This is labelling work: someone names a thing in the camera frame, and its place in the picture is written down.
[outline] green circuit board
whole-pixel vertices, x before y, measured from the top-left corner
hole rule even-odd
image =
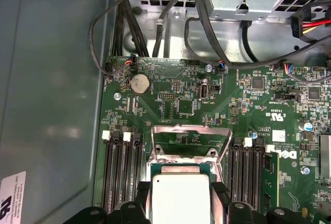
[[[127,59],[111,57],[108,66],[116,69]],[[292,70],[307,80],[325,73],[310,67]],[[147,92],[133,92],[130,84],[137,74],[147,76]],[[267,66],[252,70],[213,67],[206,72],[205,64],[197,61],[138,58],[134,67],[126,66],[117,76],[104,80],[94,204],[102,205],[104,192],[107,143],[101,138],[103,131],[141,134],[141,159],[146,161],[153,126],[195,124],[229,128],[238,139],[248,137],[249,131],[256,132],[271,156],[261,170],[269,166],[272,170],[261,175],[262,190],[269,199],[266,204],[262,193],[260,211],[278,205],[296,212],[307,210],[307,218],[313,219],[318,202],[331,199],[330,188],[321,186],[325,180],[320,177],[319,162],[319,135],[330,127],[330,86],[300,84],[283,70]],[[120,93],[119,100],[114,99],[115,93]],[[312,130],[302,131],[307,122]],[[155,140],[167,154],[204,156],[211,147],[219,150],[225,137],[160,133]],[[222,161],[224,174],[228,162],[226,158]],[[302,173],[303,167],[309,168],[308,175]]]

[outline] black cable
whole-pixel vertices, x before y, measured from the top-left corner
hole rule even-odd
[[[117,28],[117,56],[123,56],[123,36],[124,36],[124,10],[123,7],[119,6],[119,18],[115,23]]]
[[[329,35],[329,36],[327,36],[323,39],[320,39],[320,40],[314,42],[313,44],[305,46],[297,51],[291,52],[289,54],[286,54],[286,55],[283,55],[280,57],[269,59],[266,61],[260,61],[260,62],[256,62],[256,63],[230,62],[228,57],[224,53],[223,49],[221,48],[220,44],[218,43],[216,35],[213,31],[213,28],[212,28],[212,25],[210,23],[209,16],[207,13],[205,1],[204,0],[195,0],[195,2],[196,2],[196,6],[197,6],[197,11],[199,14],[199,19],[205,30],[205,33],[206,33],[206,36],[207,36],[207,39],[208,39],[210,45],[212,46],[212,48],[216,52],[216,54],[220,57],[220,59],[223,60],[224,63],[227,65],[227,67],[230,69],[254,69],[254,68],[261,67],[261,66],[269,66],[269,65],[286,62],[288,60],[293,59],[296,56],[299,56],[299,55],[311,50],[312,48],[315,48],[321,44],[331,41],[331,35]]]
[[[88,42],[89,42],[89,49],[91,51],[91,55],[92,55],[92,58],[93,58],[93,61],[95,63],[95,65],[97,66],[97,68],[105,75],[108,75],[110,77],[118,74],[119,72],[121,72],[124,67],[125,67],[125,64],[120,66],[119,68],[117,68],[115,71],[113,72],[108,72],[108,71],[105,71],[102,66],[100,65],[99,63],[99,60],[97,58],[97,55],[95,53],[95,49],[94,49],[94,43],[93,43],[93,29],[94,29],[94,26],[95,24],[97,23],[98,20],[100,20],[102,17],[104,17],[107,13],[110,13],[111,11],[113,11],[116,6],[118,4],[120,4],[122,1],[124,0],[117,0],[116,2],[114,2],[114,4],[112,6],[110,6],[109,8],[107,8],[104,12],[102,12],[97,18],[95,18],[94,20],[92,20],[90,26],[89,26],[89,30],[88,30]]]
[[[252,52],[249,43],[248,43],[248,28],[252,25],[251,21],[241,21],[240,27],[242,28],[242,40],[244,49],[248,55],[248,57],[255,63],[259,60],[255,57],[254,53]]]
[[[149,57],[143,33],[141,32],[140,26],[134,16],[129,0],[124,0],[123,8],[138,56]]]
[[[178,2],[178,0],[170,0],[164,10],[161,12],[159,19],[165,19],[166,14],[168,11],[175,6],[175,4]],[[155,38],[155,45],[153,48],[153,53],[152,57],[157,57],[159,55],[159,50],[161,46],[161,41],[162,41],[162,33],[163,33],[163,26],[162,25],[157,25],[156,28],[156,38]]]
[[[121,4],[119,4],[116,8],[116,15],[115,15],[115,23],[119,21],[119,14],[120,14]],[[113,43],[112,43],[112,49],[111,49],[111,55],[112,56],[118,56],[117,55],[117,48],[118,48],[118,25],[115,25],[114,32],[113,32]]]
[[[322,82],[325,82],[326,80],[329,80],[331,79],[331,74],[326,76],[326,77],[323,77],[323,78],[320,78],[320,79],[317,79],[317,80],[314,80],[314,81],[308,81],[308,80],[302,80],[300,78],[297,78],[296,76],[294,76],[293,74],[289,73],[287,74],[287,76],[289,78],[292,78],[294,79],[295,81],[299,82],[299,83],[303,83],[303,84],[309,84],[309,83],[322,83]]]
[[[205,64],[210,64],[210,65],[218,65],[219,62],[218,60],[217,61],[207,61],[205,60],[204,58],[200,57],[199,55],[197,55],[195,53],[195,51],[192,49],[192,47],[190,46],[190,44],[188,43],[188,36],[189,36],[189,33],[190,33],[190,28],[189,28],[189,25],[190,25],[190,22],[191,21],[198,21],[200,20],[199,18],[188,18],[185,22],[185,28],[184,28],[184,44],[185,44],[185,47],[186,49],[189,51],[189,53],[196,59],[196,60],[199,60]]]

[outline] motherboard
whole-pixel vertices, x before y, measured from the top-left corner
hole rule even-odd
[[[298,83],[270,66],[232,70],[194,60],[108,58],[108,70],[121,66],[103,84],[94,205],[110,212],[150,179],[154,126],[199,125],[232,131],[220,164],[233,201],[261,213],[286,207],[329,223],[318,209],[331,201],[331,84]],[[326,73],[292,69],[305,80]],[[165,154],[182,157],[218,153],[226,139],[192,130],[154,134]]]

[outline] label on case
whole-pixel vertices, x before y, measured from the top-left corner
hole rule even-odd
[[[26,172],[2,179],[0,186],[0,224],[20,224]]]

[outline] ram slot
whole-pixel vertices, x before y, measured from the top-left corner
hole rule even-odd
[[[115,154],[115,164],[116,166],[114,167],[114,183],[111,185],[112,190],[111,192],[113,193],[113,201],[112,201],[112,209],[116,207],[117,203],[121,201],[120,196],[122,195],[122,187],[121,187],[121,182],[122,182],[122,168],[123,168],[123,145],[119,144],[117,145],[117,150]]]
[[[124,179],[123,179],[123,194],[122,201],[129,201],[131,187],[131,160],[133,156],[133,147],[130,143],[125,142],[125,158],[124,158]]]
[[[233,162],[232,201],[240,201],[242,196],[241,182],[242,182],[242,163],[243,163],[243,156],[240,150],[234,150],[232,162]]]
[[[229,153],[228,153],[228,161],[227,161],[227,187],[228,187],[228,190],[229,190],[229,197],[232,198],[233,197],[233,154],[234,154],[234,151],[233,151],[233,147],[230,147],[229,148]]]
[[[142,144],[138,144],[134,147],[134,155],[132,157],[132,163],[133,163],[133,175],[132,175],[132,181],[133,181],[133,188],[132,188],[132,197],[133,199],[136,197],[137,194],[137,187],[138,183],[140,181],[141,176],[141,164],[142,164]]]
[[[243,151],[243,184],[242,184],[242,201],[252,202],[252,170],[253,170],[253,152],[250,150]]]
[[[107,147],[107,154],[106,154],[106,174],[105,174],[105,182],[104,182],[104,203],[103,207],[106,209],[106,212],[109,214],[111,213],[114,207],[114,192],[113,192],[113,185],[115,184],[116,180],[116,167],[117,167],[117,157],[119,147],[116,144],[109,144]]]
[[[256,209],[259,210],[261,206],[261,170],[262,170],[262,157],[263,153],[262,152],[254,152],[254,157],[253,157],[253,175],[252,175],[252,206]]]

